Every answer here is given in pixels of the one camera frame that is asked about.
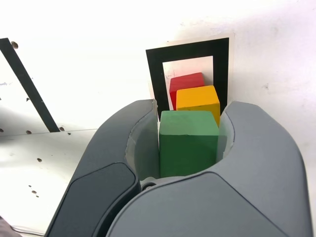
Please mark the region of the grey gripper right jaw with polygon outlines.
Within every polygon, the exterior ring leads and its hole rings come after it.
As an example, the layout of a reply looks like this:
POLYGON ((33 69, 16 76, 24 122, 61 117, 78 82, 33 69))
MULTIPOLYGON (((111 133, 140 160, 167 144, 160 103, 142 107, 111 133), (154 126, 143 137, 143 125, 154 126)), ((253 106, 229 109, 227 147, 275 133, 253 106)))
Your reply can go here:
POLYGON ((249 103, 232 102, 222 118, 219 161, 136 196, 108 236, 312 236, 306 170, 291 135, 249 103))

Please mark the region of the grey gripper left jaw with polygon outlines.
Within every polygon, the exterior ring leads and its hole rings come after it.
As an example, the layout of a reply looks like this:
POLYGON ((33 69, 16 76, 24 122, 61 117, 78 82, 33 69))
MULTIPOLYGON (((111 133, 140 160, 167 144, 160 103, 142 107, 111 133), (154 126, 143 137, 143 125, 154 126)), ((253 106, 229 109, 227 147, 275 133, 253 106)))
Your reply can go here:
POLYGON ((107 119, 87 145, 46 231, 48 237, 104 237, 120 210, 158 179, 158 108, 135 101, 107 119))

